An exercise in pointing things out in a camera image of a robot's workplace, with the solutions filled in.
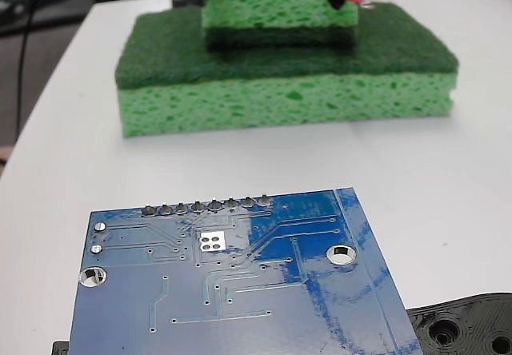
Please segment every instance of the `stacked sponges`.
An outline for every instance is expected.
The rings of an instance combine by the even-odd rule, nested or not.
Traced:
[[[116,71],[124,135],[450,112],[458,62],[428,29],[393,4],[339,12],[324,1],[308,1],[323,16],[303,21],[287,0],[271,17],[278,0],[141,16]]]

